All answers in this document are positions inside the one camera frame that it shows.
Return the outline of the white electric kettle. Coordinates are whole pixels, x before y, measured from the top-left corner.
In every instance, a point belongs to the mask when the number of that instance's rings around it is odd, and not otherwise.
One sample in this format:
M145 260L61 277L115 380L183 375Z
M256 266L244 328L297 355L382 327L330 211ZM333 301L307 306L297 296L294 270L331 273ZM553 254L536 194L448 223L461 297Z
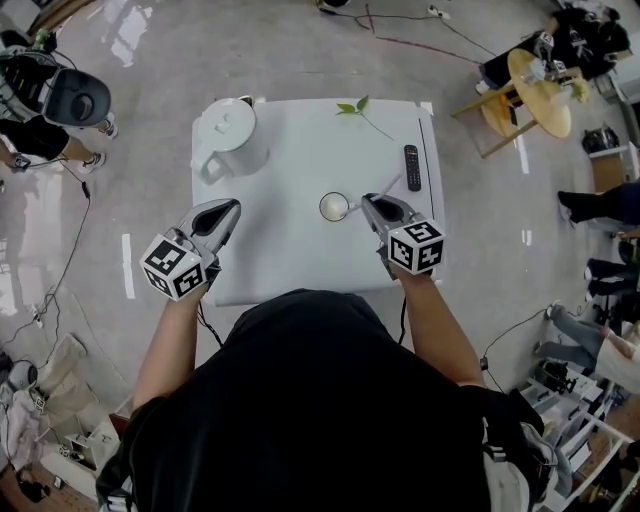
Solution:
M269 148L254 105L244 98L220 99L195 120L191 170L206 185L260 171Z

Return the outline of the person's left forearm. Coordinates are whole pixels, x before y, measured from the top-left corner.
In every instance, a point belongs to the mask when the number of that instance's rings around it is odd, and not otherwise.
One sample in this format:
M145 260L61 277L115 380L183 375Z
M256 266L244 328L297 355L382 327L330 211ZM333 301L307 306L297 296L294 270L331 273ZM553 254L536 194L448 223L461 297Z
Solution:
M133 408L166 397L180 388L195 369L197 312L207 293L202 286L180 301L168 300L140 368Z

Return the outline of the round yellow wooden table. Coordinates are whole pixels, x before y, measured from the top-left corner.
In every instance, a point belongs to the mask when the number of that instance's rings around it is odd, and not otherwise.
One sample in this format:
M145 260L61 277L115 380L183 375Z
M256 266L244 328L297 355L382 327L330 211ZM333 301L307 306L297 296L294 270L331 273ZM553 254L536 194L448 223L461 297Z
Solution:
M556 82L535 76L534 68L539 59L524 49L509 52L507 67L510 81L498 90L490 90L478 99L451 114L458 118L472 110L479 110L486 123L501 137L491 149L481 152L486 159L500 149L514 142L518 137L535 128L541 127L547 134L557 139L566 138L571 131L571 112L567 105L571 94L569 88L563 88ZM530 119L522 126L512 123L513 103L520 103L529 113Z

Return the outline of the light wooden cabinet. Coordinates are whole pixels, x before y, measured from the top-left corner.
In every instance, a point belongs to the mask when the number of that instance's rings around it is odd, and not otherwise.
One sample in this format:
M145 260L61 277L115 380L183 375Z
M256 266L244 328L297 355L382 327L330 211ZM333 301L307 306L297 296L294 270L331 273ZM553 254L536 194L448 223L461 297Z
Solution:
M596 193L640 180L640 150L631 142L589 154Z

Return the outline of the person's black shirt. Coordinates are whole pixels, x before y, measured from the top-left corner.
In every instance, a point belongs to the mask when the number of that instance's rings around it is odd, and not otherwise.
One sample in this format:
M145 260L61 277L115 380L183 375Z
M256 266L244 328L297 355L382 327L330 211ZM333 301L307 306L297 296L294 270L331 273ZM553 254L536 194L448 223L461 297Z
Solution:
M505 396L444 377L363 299L304 290L127 428L142 512L490 512L483 417L518 442Z

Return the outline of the white storage rack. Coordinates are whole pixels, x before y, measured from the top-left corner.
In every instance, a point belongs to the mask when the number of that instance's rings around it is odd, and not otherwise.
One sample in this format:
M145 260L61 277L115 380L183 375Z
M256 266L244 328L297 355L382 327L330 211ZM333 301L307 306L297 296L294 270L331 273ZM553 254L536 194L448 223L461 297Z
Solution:
M528 378L519 392L538 413L544 438L564 463L562 477L546 492L536 512L568 512L572 506L606 501L606 512L619 512L640 482L640 463L622 468L610 486L607 477L619 467L637 440L614 425L617 388L570 370L572 392L560 393Z

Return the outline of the black device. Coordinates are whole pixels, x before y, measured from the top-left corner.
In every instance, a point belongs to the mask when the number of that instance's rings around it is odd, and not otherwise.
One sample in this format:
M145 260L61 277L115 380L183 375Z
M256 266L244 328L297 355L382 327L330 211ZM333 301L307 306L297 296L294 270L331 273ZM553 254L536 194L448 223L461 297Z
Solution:
M541 361L534 371L534 379L552 392L571 393L576 381L569 378L566 364L550 360Z

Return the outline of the beige cloth bag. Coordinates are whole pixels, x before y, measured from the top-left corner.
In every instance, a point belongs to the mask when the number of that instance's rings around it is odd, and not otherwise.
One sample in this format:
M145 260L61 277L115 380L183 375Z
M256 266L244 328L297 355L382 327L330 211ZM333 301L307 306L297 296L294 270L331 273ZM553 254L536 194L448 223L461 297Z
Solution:
M98 402L87 382L75 374L87 355L83 343L74 334L67 333L39 371L36 387L45 398L44 412L54 424Z

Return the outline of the white cup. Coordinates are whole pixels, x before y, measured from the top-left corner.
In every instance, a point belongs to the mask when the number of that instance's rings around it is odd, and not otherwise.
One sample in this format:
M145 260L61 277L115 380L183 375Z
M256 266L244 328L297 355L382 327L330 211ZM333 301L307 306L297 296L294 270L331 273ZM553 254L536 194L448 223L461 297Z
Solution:
M329 192L325 194L319 202L321 216L329 222L339 222L348 215L350 203L348 199L339 192Z

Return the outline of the person's right forearm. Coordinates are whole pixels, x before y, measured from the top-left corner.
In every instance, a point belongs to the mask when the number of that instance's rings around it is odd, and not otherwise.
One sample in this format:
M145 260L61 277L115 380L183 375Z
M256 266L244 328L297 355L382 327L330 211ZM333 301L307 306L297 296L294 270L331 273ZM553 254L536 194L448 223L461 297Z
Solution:
M391 268L405 293L415 354L458 386L485 388L477 354L431 277Z

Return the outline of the black remote control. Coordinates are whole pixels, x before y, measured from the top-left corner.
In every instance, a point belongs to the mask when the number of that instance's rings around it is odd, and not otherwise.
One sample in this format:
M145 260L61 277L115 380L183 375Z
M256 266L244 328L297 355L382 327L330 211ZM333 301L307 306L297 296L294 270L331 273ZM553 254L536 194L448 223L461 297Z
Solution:
M418 148L407 144L403 148L403 154L407 188L411 192L419 192L422 189L422 181Z

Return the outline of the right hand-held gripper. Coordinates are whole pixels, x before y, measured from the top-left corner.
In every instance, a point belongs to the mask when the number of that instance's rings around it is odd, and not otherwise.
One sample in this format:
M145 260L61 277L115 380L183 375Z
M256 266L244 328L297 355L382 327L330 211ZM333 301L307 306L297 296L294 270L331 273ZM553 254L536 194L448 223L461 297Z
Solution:
M404 201L374 193L362 197L361 209L386 248L386 259L411 275L430 274L444 258L444 230Z

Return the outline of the green leaf twig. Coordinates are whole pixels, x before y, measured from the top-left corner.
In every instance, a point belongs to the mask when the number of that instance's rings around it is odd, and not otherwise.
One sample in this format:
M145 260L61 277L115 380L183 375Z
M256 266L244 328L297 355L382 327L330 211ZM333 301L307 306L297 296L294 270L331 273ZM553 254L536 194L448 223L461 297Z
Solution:
M394 141L394 138L389 135L387 132L379 128L376 124L374 124L369 117L366 115L365 110L369 104L369 96L366 95L356 101L355 104L350 103L337 103L337 112L336 116L347 115L347 116L355 116L362 118L370 127L372 127L375 131L386 137L387 139Z

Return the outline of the white open box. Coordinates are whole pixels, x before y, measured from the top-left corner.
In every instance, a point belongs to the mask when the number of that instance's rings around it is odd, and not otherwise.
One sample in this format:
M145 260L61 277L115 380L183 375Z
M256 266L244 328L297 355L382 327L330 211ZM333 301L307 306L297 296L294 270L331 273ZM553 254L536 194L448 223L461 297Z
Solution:
M69 434L64 437L71 449L81 454L82 460L95 473L99 473L116 453L120 440L109 417L103 420L88 436Z

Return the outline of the black bag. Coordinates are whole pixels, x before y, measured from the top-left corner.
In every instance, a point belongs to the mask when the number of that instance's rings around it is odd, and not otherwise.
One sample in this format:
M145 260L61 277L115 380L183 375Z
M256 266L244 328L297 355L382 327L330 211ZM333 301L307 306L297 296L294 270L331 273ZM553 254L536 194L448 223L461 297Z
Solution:
M604 124L600 128L585 130L581 145L587 154L598 153L620 146L620 140L615 131Z

